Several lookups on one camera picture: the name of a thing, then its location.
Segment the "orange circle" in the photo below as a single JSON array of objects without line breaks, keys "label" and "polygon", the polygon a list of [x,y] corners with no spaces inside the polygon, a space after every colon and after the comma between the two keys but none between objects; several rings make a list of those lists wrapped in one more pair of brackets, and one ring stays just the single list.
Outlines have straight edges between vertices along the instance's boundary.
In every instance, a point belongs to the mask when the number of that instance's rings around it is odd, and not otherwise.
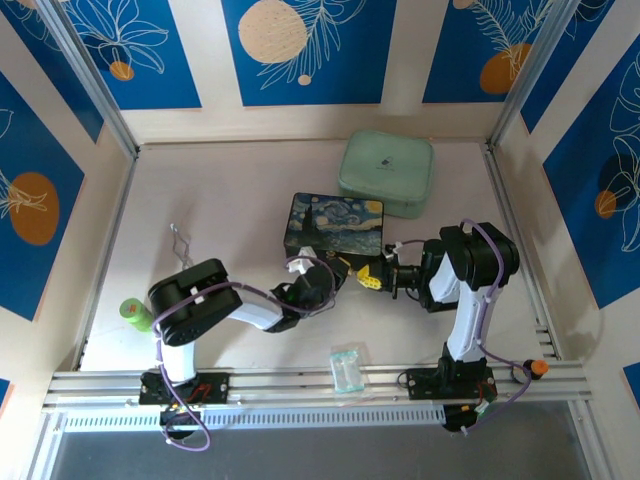
[{"label": "orange circle", "polygon": [[111,75],[123,82],[128,82],[133,78],[133,68],[131,68],[131,65],[121,62],[120,60],[116,60],[109,65],[109,71]]},{"label": "orange circle", "polygon": [[609,190],[603,190],[596,197],[596,212],[605,220],[616,213],[616,196]]},{"label": "orange circle", "polygon": [[56,187],[47,177],[34,172],[18,175],[11,187],[17,189],[9,190],[9,197],[17,200],[9,212],[13,229],[31,245],[46,245],[56,233],[60,218]]},{"label": "orange circle", "polygon": [[549,371],[549,364],[544,360],[535,360],[531,363],[531,371],[536,375],[544,375]]},{"label": "orange circle", "polygon": [[509,93],[530,50],[529,43],[519,43],[494,55],[482,69],[480,88],[490,95]]}]

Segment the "metal frame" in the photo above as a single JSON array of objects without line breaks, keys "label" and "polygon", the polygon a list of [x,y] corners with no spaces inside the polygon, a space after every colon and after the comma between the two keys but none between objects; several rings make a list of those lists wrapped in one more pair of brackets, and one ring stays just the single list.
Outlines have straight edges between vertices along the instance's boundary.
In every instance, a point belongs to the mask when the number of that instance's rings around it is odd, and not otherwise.
[{"label": "metal frame", "polygon": [[120,198],[118,199],[118,205],[116,214],[113,217],[111,222],[111,228],[109,229],[109,239],[105,248],[103,249],[100,265],[99,265],[99,273],[98,278],[95,282],[94,288],[92,289],[90,297],[87,299],[87,306],[85,312],[83,313],[82,323],[80,324],[80,329],[78,330],[78,338],[76,340],[76,349],[73,354],[73,360],[71,363],[72,370],[79,370],[82,365],[82,356],[84,355],[84,349],[87,345],[87,338],[89,337],[89,332],[91,331],[91,325],[93,324],[93,319],[95,318],[96,311],[98,309],[98,301],[100,300],[100,294],[102,293],[102,289],[104,287],[104,281],[107,277],[107,270],[109,269],[109,262],[111,261],[111,256],[113,255],[113,248],[116,243],[116,238],[118,237],[118,231],[120,230],[120,223],[122,222],[122,216],[124,215],[124,208],[127,204],[127,198],[129,198],[129,192],[131,191],[131,185],[133,184],[133,178],[136,172],[137,163],[133,162],[131,167],[127,171],[127,179],[125,181],[124,187],[122,188],[122,192],[120,194]]},{"label": "metal frame", "polygon": [[557,359],[562,359],[563,350],[557,340],[558,336],[553,326],[553,322],[551,321],[549,306],[544,299],[542,286],[540,285],[540,281],[538,280],[538,276],[535,273],[531,261],[531,252],[529,251],[527,243],[524,241],[522,226],[520,225],[518,217],[513,210],[506,182],[504,181],[504,177],[496,159],[498,151],[494,150],[489,145],[485,145],[483,153],[489,179],[493,186],[496,201],[500,207],[502,220],[504,221],[509,236],[516,243],[518,250],[520,251],[520,268],[522,269],[521,271],[527,286],[527,291],[531,297],[533,309],[536,312],[538,333],[546,332],[550,338],[549,341],[551,342],[551,347],[553,349],[553,356]]},{"label": "metal frame", "polygon": [[[521,400],[566,401],[592,476],[607,480],[615,477],[612,473],[614,466],[607,458],[593,419],[589,403],[592,400],[591,390],[579,362],[560,360],[562,351],[557,343],[549,309],[531,264],[527,245],[523,241],[521,226],[511,207],[494,150],[504,137],[511,121],[519,115],[522,105],[579,3],[580,0],[566,0],[556,2],[552,7],[528,61],[507,96],[504,109],[488,140],[488,146],[484,149],[484,158],[504,223],[522,252],[525,283],[537,315],[538,341],[544,356],[551,364],[551,371],[543,380],[533,383]],[[45,25],[113,129],[121,147],[135,159],[139,148],[134,137],[63,7],[55,0],[36,0],[36,4]],[[91,299],[91,307],[85,315],[82,346],[86,341],[86,332],[90,328],[96,301],[104,282],[133,175],[132,167],[105,249],[94,298]],[[82,350],[80,348],[74,359],[76,367],[80,365]],[[491,366],[499,391],[496,401],[504,402],[520,387],[512,381],[509,367],[501,364]],[[410,367],[415,365],[363,367],[367,379],[366,393],[346,399],[336,397],[333,377],[328,368],[231,370],[228,404],[203,406],[205,423],[211,429],[434,424],[443,423],[444,405],[468,402],[462,399],[438,402],[410,401],[407,391],[397,383],[398,375]],[[160,407],[138,405],[141,374],[142,372],[54,374],[43,405],[40,436],[35,445],[33,461],[23,478],[48,478],[64,432],[87,429],[157,430]]]},{"label": "metal frame", "polygon": [[65,58],[73,68],[96,108],[111,127],[120,147],[132,160],[138,156],[138,145],[120,114],[120,109],[98,71],[82,39],[57,0],[35,0],[38,13]]},{"label": "metal frame", "polygon": [[561,0],[555,2],[551,7],[531,52],[504,101],[504,108],[489,137],[491,147],[500,144],[511,122],[520,115],[522,106],[540,78],[580,2],[581,0]]},{"label": "metal frame", "polygon": [[[591,390],[580,362],[550,361],[544,381],[535,382],[524,401],[590,400]],[[491,364],[499,392],[496,401],[509,399],[520,385],[511,378],[511,367]],[[203,372],[231,374],[227,405],[245,408],[297,408],[327,406],[448,405],[466,399],[416,402],[397,384],[398,376],[415,365],[363,367],[367,378],[364,396],[336,396],[333,375],[327,368],[211,369]],[[75,409],[119,409],[138,407],[140,375],[143,372],[59,372],[54,374],[44,399],[43,411]],[[227,405],[207,408],[228,408]],[[159,411],[159,407],[139,407]]]}]

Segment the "beige circle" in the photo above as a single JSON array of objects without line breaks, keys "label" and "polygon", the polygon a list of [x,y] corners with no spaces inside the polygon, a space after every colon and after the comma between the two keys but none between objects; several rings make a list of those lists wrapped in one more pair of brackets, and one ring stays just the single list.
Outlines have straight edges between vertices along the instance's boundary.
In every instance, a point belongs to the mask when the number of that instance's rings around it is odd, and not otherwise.
[{"label": "beige circle", "polygon": [[311,84],[311,77],[309,75],[300,75],[298,77],[298,83],[303,87]]},{"label": "beige circle", "polygon": [[260,0],[238,24],[240,43],[261,63],[281,63],[295,58],[307,44],[307,28],[291,5],[281,0]]},{"label": "beige circle", "polygon": [[453,6],[458,10],[469,8],[476,0],[453,0]]}]

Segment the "metal bracket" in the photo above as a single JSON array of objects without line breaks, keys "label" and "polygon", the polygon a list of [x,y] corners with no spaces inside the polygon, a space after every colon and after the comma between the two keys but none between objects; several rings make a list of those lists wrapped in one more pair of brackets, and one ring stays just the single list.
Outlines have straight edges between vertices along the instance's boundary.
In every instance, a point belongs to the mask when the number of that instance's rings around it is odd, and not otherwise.
[{"label": "metal bracket", "polygon": [[493,386],[497,396],[493,370],[486,368],[482,382],[449,382],[443,384],[437,368],[410,368],[406,371],[409,400],[445,400],[450,398],[476,400],[485,397],[483,385]]},{"label": "metal bracket", "polygon": [[[230,375],[224,372],[199,373],[193,380],[174,388],[188,404],[224,405],[229,393],[229,378]],[[176,402],[160,373],[145,372],[140,381],[139,405],[172,405]]]}]

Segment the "cable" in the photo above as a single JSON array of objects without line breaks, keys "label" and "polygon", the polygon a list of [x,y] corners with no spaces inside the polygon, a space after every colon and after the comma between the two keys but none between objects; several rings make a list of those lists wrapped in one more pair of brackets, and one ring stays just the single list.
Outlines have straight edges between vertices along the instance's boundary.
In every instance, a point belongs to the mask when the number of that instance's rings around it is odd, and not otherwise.
[{"label": "cable", "polygon": [[413,295],[411,295],[411,294],[409,293],[409,289],[408,289],[408,288],[405,288],[405,289],[404,289],[404,292],[407,294],[407,297],[409,297],[411,300],[414,300],[414,301],[416,301],[416,302],[419,302],[419,301],[420,301],[420,298],[418,298],[418,297],[414,297]]},{"label": "cable", "polygon": [[495,255],[496,260],[498,262],[498,274],[496,275],[496,279],[491,284],[491,287],[489,287],[489,290],[487,290],[487,299],[486,299],[487,301],[483,302],[482,305],[480,305],[480,313],[479,313],[480,321],[476,326],[476,331],[473,333],[473,338],[477,339],[482,336],[482,327],[484,326],[484,319],[485,319],[485,316],[487,315],[487,308],[489,306],[489,303],[493,301],[493,294],[500,286],[500,282],[504,277],[504,260],[502,259],[502,255],[500,254],[500,249],[496,245],[496,242],[493,241],[491,236],[489,236],[489,234],[485,231],[484,228],[482,228],[473,220],[469,220],[468,218],[463,219],[460,226],[462,227],[465,224],[471,225],[473,228],[475,228],[478,231],[480,236],[482,236],[485,242],[487,242],[487,245],[489,245],[489,248],[491,248],[491,251],[493,251],[493,254]]},{"label": "cable", "polygon": [[413,240],[407,240],[406,242],[400,242],[400,245],[404,247],[405,245],[411,245],[412,243],[427,243],[427,241],[416,238]]},{"label": "cable", "polygon": [[406,370],[404,370],[404,371],[402,371],[402,372],[400,372],[400,373],[398,374],[398,376],[396,377],[396,385],[398,385],[400,388],[404,388],[405,390],[408,390],[408,389],[409,389],[409,384],[408,384],[407,382],[402,383],[402,382],[400,381],[400,377],[401,377],[402,375],[406,376],[406,375],[407,375],[407,371],[406,371]]},{"label": "cable", "polygon": [[482,228],[480,225],[478,225],[473,220],[469,220],[468,218],[463,219],[460,226],[462,227],[465,224],[471,225],[482,236],[482,238],[484,238],[484,240],[487,242],[487,244],[489,245],[489,247],[493,251],[493,254],[496,256],[496,260],[498,262],[498,274],[496,275],[496,279],[493,281],[493,284],[491,285],[489,290],[487,290],[486,302],[483,302],[482,305],[480,306],[480,312],[478,313],[478,315],[480,317],[480,320],[478,321],[478,325],[477,325],[476,330],[474,332],[474,340],[477,342],[478,348],[486,356],[491,357],[491,358],[493,358],[494,360],[496,360],[498,362],[504,363],[505,365],[510,365],[512,368],[519,368],[527,376],[527,381],[524,383],[522,388],[520,390],[518,390],[509,400],[507,400],[504,403],[504,405],[502,405],[497,410],[491,412],[489,415],[487,415],[481,421],[476,421],[476,423],[471,425],[469,428],[464,428],[463,427],[462,431],[463,431],[464,435],[466,436],[466,435],[469,434],[470,431],[476,430],[480,426],[484,425],[489,419],[494,418],[497,415],[499,415],[501,412],[503,412],[505,410],[506,407],[508,407],[513,402],[515,402],[518,398],[520,398],[524,394],[524,392],[527,391],[529,386],[531,385],[531,373],[526,368],[524,368],[524,366],[522,366],[522,365],[520,365],[518,363],[512,362],[510,360],[506,360],[506,359],[504,359],[502,357],[494,355],[493,353],[489,352],[484,347],[484,345],[482,345],[482,327],[484,326],[484,321],[485,321],[485,317],[487,315],[487,308],[489,306],[489,303],[493,301],[492,295],[498,289],[498,287],[500,285],[500,282],[502,281],[502,279],[504,277],[504,260],[502,259],[502,255],[500,254],[500,249],[498,248],[496,243],[493,241],[491,236],[484,230],[484,228]]},{"label": "cable", "polygon": [[252,287],[250,285],[245,285],[245,284],[240,283],[240,282],[224,282],[224,283],[218,283],[216,285],[212,285],[210,287],[202,289],[199,292],[191,295],[190,297],[187,297],[184,300],[176,303],[175,305],[172,305],[167,310],[165,310],[160,315],[158,315],[158,317],[153,321],[153,323],[151,324],[151,331],[154,333],[154,335],[156,337],[156,360],[158,361],[158,368],[160,369],[160,374],[162,375],[162,379],[164,380],[165,386],[167,387],[167,390],[171,393],[171,395],[173,395],[173,397],[176,399],[176,401],[185,409],[184,413],[187,414],[189,417],[191,417],[191,419],[194,422],[196,422],[196,425],[198,425],[203,430],[203,432],[205,434],[205,437],[206,437],[205,444],[200,446],[200,447],[190,447],[188,445],[184,445],[183,443],[176,442],[169,435],[170,422],[168,422],[164,426],[164,428],[162,429],[162,434],[164,435],[165,440],[169,445],[173,445],[174,447],[177,447],[180,450],[186,450],[186,451],[189,451],[189,452],[204,452],[205,450],[207,450],[211,446],[211,433],[209,432],[209,430],[205,426],[204,422],[202,422],[202,420],[200,420],[200,418],[198,418],[198,416],[193,412],[191,407],[189,407],[189,404],[187,402],[185,402],[185,400],[178,394],[176,389],[171,384],[171,380],[169,379],[169,375],[167,374],[167,370],[164,367],[164,359],[162,358],[162,347],[161,347],[161,345],[162,345],[162,333],[160,332],[160,324],[164,320],[166,320],[168,317],[170,317],[171,315],[176,313],[177,311],[183,309],[184,307],[189,305],[191,302],[194,302],[196,300],[196,298],[200,298],[200,297],[203,297],[204,295],[208,295],[208,294],[213,293],[215,291],[222,290],[223,288],[229,288],[229,287],[238,288],[240,290],[245,290],[247,292],[253,293],[254,295],[258,295],[259,297],[262,297],[262,298],[270,301],[274,305],[277,305],[277,306],[279,306],[281,308],[286,308],[288,310],[291,310],[291,311],[294,311],[294,312],[297,312],[297,313],[311,314],[311,313],[317,312],[319,310],[322,310],[327,305],[329,305],[329,303],[331,303],[331,301],[334,299],[334,297],[336,295],[336,280],[335,280],[335,277],[333,276],[333,270],[331,270],[331,267],[327,263],[323,262],[322,260],[320,260],[320,259],[318,259],[316,257],[308,257],[308,256],[304,256],[304,255],[299,255],[299,256],[294,256],[294,257],[287,258],[286,261],[285,261],[285,265],[287,265],[289,262],[291,262],[293,260],[298,260],[298,259],[310,260],[310,261],[316,263],[317,265],[324,267],[331,274],[331,290],[329,292],[329,295],[327,296],[326,300],[324,302],[322,302],[322,304],[320,304],[316,308],[305,309],[305,308],[294,307],[292,305],[288,305],[288,304],[286,304],[284,302],[281,302],[280,300],[278,300],[277,298],[273,297],[272,295],[270,295],[270,294],[268,294],[268,293],[266,293],[266,292],[264,292],[264,291],[262,291],[262,290],[260,290],[258,288]]},{"label": "cable", "polygon": [[480,350],[482,350],[484,352],[484,354],[487,357],[491,357],[494,360],[497,360],[498,362],[502,362],[506,365],[511,365],[514,368],[519,368],[520,370],[522,370],[524,372],[524,374],[527,376],[527,381],[524,383],[524,385],[522,385],[522,388],[520,388],[520,390],[518,390],[509,400],[507,400],[503,405],[500,406],[500,408],[497,408],[496,410],[494,410],[493,412],[489,413],[486,417],[484,417],[482,420],[477,420],[476,423],[474,423],[473,425],[471,425],[469,428],[466,428],[464,430],[464,434],[465,436],[473,431],[476,430],[478,428],[480,428],[482,425],[484,425],[485,423],[487,423],[490,419],[497,417],[500,413],[504,412],[506,410],[506,408],[511,405],[512,403],[514,403],[518,398],[520,398],[524,392],[527,391],[527,389],[529,388],[529,386],[531,385],[531,373],[529,372],[529,370],[527,370],[526,368],[524,368],[522,365],[519,365],[515,362],[511,362],[509,360],[506,360],[504,358],[498,357],[497,355],[494,355],[493,353],[487,351],[486,348],[484,348],[482,345],[478,344],[478,348],[480,348]]}]

